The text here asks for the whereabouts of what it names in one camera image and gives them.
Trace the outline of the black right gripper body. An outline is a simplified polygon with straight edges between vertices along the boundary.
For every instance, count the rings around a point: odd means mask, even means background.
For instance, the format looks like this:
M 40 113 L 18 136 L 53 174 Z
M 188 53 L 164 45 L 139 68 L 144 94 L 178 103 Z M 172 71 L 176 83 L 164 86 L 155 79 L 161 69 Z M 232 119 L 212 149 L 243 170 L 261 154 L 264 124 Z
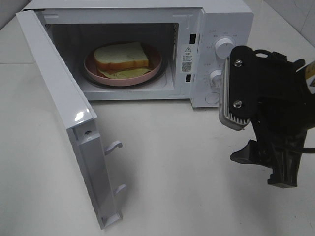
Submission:
M 251 118 L 258 141 L 266 146 L 305 150 L 310 129 L 310 65 L 304 59 L 289 62 L 285 55 L 266 50 L 258 59 L 257 112 Z

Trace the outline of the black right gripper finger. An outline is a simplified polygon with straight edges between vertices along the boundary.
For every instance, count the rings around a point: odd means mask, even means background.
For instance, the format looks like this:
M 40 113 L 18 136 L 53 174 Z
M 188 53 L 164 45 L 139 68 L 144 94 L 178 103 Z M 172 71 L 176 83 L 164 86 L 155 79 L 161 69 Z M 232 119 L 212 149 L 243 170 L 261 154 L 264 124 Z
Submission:
M 240 164 L 271 165 L 271 159 L 258 141 L 249 140 L 240 151 L 231 154 L 230 159 Z
M 302 153 L 278 147 L 273 143 L 268 144 L 268 151 L 271 154 L 273 172 L 267 183 L 279 188 L 297 187 Z

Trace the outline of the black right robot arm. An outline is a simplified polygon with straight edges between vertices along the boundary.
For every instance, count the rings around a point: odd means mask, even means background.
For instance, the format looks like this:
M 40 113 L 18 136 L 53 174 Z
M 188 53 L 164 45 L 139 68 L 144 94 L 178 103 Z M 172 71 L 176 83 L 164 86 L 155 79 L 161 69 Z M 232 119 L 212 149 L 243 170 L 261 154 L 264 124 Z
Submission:
M 256 139 L 231 160 L 272 169 L 268 184 L 297 186 L 308 130 L 315 126 L 315 65 L 290 62 L 277 52 L 246 46 L 232 50 L 229 63 L 228 108 L 250 121 Z

